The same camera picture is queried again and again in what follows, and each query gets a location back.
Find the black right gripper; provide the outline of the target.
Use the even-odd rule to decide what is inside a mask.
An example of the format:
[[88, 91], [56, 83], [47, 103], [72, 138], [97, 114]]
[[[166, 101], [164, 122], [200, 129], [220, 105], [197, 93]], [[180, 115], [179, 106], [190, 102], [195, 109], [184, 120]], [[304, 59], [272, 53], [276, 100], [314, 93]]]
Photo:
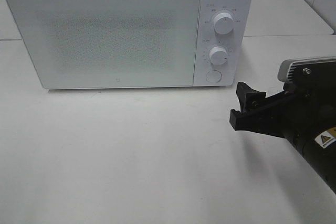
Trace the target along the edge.
[[237, 83], [240, 110], [230, 111], [235, 131], [285, 138], [299, 153], [335, 153], [335, 89], [266, 92]]

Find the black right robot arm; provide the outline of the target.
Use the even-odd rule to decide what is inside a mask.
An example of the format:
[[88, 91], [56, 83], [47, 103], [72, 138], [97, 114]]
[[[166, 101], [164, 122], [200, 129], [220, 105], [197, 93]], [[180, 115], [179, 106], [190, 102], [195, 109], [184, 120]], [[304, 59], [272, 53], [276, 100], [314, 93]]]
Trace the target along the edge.
[[230, 111], [231, 126], [286, 139], [335, 191], [335, 88], [283, 88], [268, 97], [239, 82], [240, 110]]

